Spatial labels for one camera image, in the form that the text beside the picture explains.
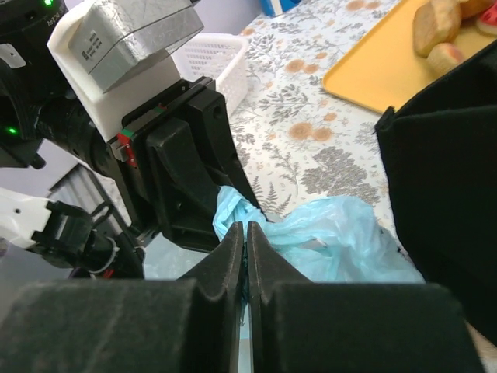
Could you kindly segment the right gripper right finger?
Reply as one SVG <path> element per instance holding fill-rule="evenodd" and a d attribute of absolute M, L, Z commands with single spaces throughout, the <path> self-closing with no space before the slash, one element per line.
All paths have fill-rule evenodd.
<path fill-rule="evenodd" d="M 457 299 L 437 284 L 309 281 L 248 226 L 255 372 L 481 372 Z"/>

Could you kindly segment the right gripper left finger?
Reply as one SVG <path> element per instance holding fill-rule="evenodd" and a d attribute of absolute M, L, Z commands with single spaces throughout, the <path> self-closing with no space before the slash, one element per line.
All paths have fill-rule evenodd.
<path fill-rule="evenodd" d="M 235 372 L 241 223 L 175 281 L 66 280 L 23 289 L 1 324 L 3 372 Z"/>

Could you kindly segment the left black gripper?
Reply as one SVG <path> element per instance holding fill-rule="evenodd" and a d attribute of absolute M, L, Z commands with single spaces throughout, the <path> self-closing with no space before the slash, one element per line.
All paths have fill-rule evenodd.
<path fill-rule="evenodd" d="M 109 144 L 124 153 L 116 160 L 118 187 L 131 230 L 145 242 L 162 234 L 184 249 L 214 250 L 222 185 L 259 206 L 233 142 L 226 99 L 212 78 L 180 79 L 129 112 Z"/>

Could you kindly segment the light blue plastic bag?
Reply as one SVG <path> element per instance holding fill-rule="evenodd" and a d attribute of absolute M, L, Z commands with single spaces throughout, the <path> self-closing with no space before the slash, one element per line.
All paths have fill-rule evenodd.
<path fill-rule="evenodd" d="M 245 307 L 252 306 L 254 367 L 276 362 L 283 327 L 271 302 L 280 290 L 329 283 L 420 284 L 374 210 L 356 197 L 306 203 L 279 222 L 223 186 L 212 221 L 214 245 L 159 236 L 145 250 L 144 369 L 235 372 Z"/>

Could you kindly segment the black fabric grocery bag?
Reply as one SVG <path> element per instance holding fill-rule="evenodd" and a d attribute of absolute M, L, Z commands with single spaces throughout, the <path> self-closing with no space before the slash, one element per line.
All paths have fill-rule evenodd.
<path fill-rule="evenodd" d="M 495 342 L 496 45 L 388 108 L 375 132 L 401 244 Z"/>

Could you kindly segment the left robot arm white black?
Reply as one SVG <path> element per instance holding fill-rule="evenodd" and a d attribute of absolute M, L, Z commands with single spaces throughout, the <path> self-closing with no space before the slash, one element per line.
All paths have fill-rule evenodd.
<path fill-rule="evenodd" d="M 1 3 L 1 237 L 53 267 L 143 277 L 161 234 L 208 253 L 222 186 L 255 202 L 218 80 L 175 57 L 192 1 Z"/>

